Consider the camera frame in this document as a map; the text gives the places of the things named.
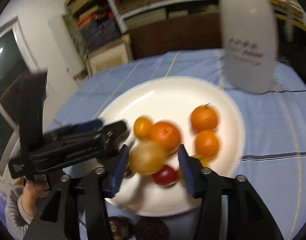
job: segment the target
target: bottle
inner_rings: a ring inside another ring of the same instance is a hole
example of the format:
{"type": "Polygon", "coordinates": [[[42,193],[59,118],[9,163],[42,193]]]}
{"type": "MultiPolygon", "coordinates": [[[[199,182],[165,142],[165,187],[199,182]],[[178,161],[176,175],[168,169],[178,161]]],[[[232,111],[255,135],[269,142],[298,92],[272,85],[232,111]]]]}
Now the bottle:
{"type": "Polygon", "coordinates": [[[220,0],[225,59],[223,73],[253,93],[274,89],[277,23],[267,0],[220,0]]]}

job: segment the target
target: plate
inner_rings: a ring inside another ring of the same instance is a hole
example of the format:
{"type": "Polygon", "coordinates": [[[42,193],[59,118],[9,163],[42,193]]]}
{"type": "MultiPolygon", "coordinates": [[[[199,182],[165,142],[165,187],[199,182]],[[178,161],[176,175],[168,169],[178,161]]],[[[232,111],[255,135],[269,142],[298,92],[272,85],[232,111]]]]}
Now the plate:
{"type": "MultiPolygon", "coordinates": [[[[189,117],[197,106],[207,103],[216,107],[220,118],[216,133],[221,145],[218,156],[210,161],[210,168],[219,175],[230,176],[244,149],[243,118],[230,96],[209,82],[181,76],[148,81],[120,95],[99,117],[104,123],[124,119],[130,130],[133,130],[133,124],[140,115],[147,115],[154,122],[174,122],[180,129],[188,154],[193,155],[195,134],[191,130],[189,117]]],[[[132,148],[138,142],[132,132],[125,144],[132,148]]],[[[167,164],[177,170],[177,154],[171,156],[167,164]]],[[[92,171],[101,165],[92,159],[86,166],[88,171],[92,171]]],[[[139,174],[123,179],[120,192],[107,201],[122,210],[149,217],[183,213],[200,203],[187,194],[181,182],[165,188],[156,185],[150,176],[142,177],[139,174]]]]}

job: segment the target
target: metal shelf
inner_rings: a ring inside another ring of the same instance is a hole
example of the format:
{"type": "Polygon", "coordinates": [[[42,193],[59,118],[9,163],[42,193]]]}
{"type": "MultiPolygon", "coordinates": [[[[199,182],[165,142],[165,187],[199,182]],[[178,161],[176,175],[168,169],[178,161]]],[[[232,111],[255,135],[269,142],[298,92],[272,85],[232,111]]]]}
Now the metal shelf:
{"type": "Polygon", "coordinates": [[[141,6],[139,8],[136,8],[132,11],[129,11],[125,14],[122,14],[121,18],[123,20],[125,20],[125,19],[127,19],[129,17],[132,17],[134,15],[137,15],[137,14],[149,11],[149,10],[153,10],[153,9],[156,9],[156,8],[160,8],[160,7],[164,7],[164,6],[168,6],[168,5],[172,5],[172,4],[177,4],[177,3],[193,2],[193,1],[208,1],[208,0],[163,0],[163,1],[160,1],[160,2],[155,2],[155,3],[148,4],[148,5],[144,5],[144,6],[141,6]]]}

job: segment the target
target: metal screw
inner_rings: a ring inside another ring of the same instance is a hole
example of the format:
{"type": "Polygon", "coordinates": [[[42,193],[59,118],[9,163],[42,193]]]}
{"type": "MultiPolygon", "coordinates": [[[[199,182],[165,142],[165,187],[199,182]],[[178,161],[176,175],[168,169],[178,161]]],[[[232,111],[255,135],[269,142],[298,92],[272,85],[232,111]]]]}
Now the metal screw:
{"type": "Polygon", "coordinates": [[[202,168],[201,173],[205,175],[211,174],[212,170],[210,168],[202,168]]]}
{"type": "Polygon", "coordinates": [[[105,173],[105,169],[103,167],[98,167],[94,170],[94,172],[96,174],[102,174],[102,173],[105,173]]]}
{"type": "Polygon", "coordinates": [[[61,177],[61,181],[63,181],[63,182],[68,181],[69,179],[71,179],[71,177],[69,175],[63,175],[61,177]]]}
{"type": "Polygon", "coordinates": [[[246,181],[246,177],[244,175],[237,175],[236,176],[236,179],[239,181],[239,182],[244,182],[246,181]]]}

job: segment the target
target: tablecloth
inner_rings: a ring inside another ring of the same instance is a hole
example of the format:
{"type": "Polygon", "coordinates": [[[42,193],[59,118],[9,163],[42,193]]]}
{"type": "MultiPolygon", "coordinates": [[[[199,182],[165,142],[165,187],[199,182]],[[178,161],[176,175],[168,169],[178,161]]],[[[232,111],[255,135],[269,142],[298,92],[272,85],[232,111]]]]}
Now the tablecloth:
{"type": "MultiPolygon", "coordinates": [[[[148,80],[181,75],[212,82],[237,103],[245,122],[246,145],[234,176],[248,178],[284,239],[292,239],[306,222],[306,86],[291,67],[276,62],[272,91],[261,95],[241,91],[222,75],[223,58],[221,49],[169,52],[100,72],[63,105],[49,129],[97,118],[119,95],[148,80]]],[[[80,163],[65,172],[83,176],[85,165],[80,163]]],[[[223,205],[225,217],[227,207],[225,202],[223,205]]],[[[134,223],[139,219],[109,203],[107,209],[109,216],[126,216],[134,223]]],[[[198,209],[163,218],[171,239],[191,239],[197,213],[198,209]]],[[[84,221],[81,215],[81,239],[86,238],[84,221]]]]}

